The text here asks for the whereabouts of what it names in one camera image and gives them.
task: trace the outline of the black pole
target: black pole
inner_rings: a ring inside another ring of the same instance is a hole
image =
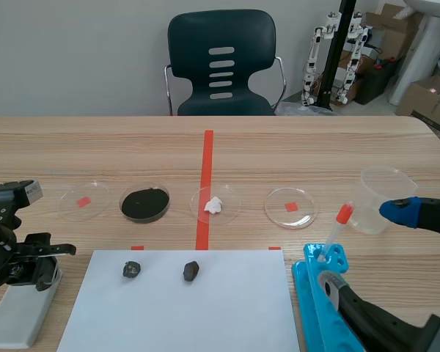
[[[340,3],[339,12],[341,19],[339,23],[339,30],[334,34],[329,48],[328,59],[323,71],[323,80],[321,81],[320,91],[316,105],[321,108],[331,110],[329,101],[331,100],[332,84],[336,76],[337,66],[339,66],[340,55],[347,40],[347,32],[351,24],[353,10],[355,9],[356,0],[342,0]]]

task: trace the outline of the wooden table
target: wooden table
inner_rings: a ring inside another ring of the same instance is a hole
[[[45,194],[19,211],[18,239],[50,232],[54,243],[78,249],[75,257],[59,258],[64,276],[33,351],[57,349],[94,249],[194,248],[189,202],[199,188],[206,129],[215,131],[213,185],[228,184],[242,199],[234,221],[210,227],[210,248],[282,247],[303,351],[290,267],[303,258],[304,244],[325,241],[360,171],[390,165],[419,185],[418,195],[440,197],[440,141],[409,117],[0,117],[0,183],[37,178]],[[85,222],[63,219],[59,199],[92,180],[109,187],[108,208]],[[125,220],[123,191],[153,181],[169,189],[169,212],[152,224]],[[264,199],[280,186],[314,197],[319,214],[311,226],[287,230],[268,219]],[[440,315],[439,234],[391,225],[364,235],[348,227],[340,243],[351,266],[345,278],[363,299],[412,324]]]

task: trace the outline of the blue clamp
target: blue clamp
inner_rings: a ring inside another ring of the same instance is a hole
[[[320,262],[318,256],[323,246],[319,243],[308,243],[303,249],[305,260],[292,265],[307,350],[362,352],[362,345],[318,284],[321,271],[330,270],[343,274],[349,269],[344,248],[334,244],[326,255],[326,262]]]

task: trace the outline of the robot frame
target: robot frame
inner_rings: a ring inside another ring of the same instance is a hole
[[[318,60],[318,52],[322,39],[333,39],[334,34],[339,30],[342,14],[331,12],[327,16],[326,25],[315,28],[311,48],[309,50],[308,61],[305,64],[305,75],[303,80],[303,91],[301,93],[301,102],[304,106],[313,105],[315,103],[312,97],[313,85],[316,81],[316,62]],[[362,47],[367,41],[368,28],[362,25],[362,13],[355,11],[352,15],[351,24],[348,28],[347,38],[355,40],[351,59],[347,64],[345,71],[345,80],[343,86],[337,91],[337,101],[346,104],[348,99],[346,95],[355,81],[356,71],[360,65],[362,56]]]

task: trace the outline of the plastic measuring cup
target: plastic measuring cup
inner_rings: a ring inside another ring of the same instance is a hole
[[[360,173],[350,223],[369,235],[382,233],[389,220],[380,215],[380,206],[388,200],[411,197],[416,190],[416,183],[403,172],[389,166],[369,166]]]

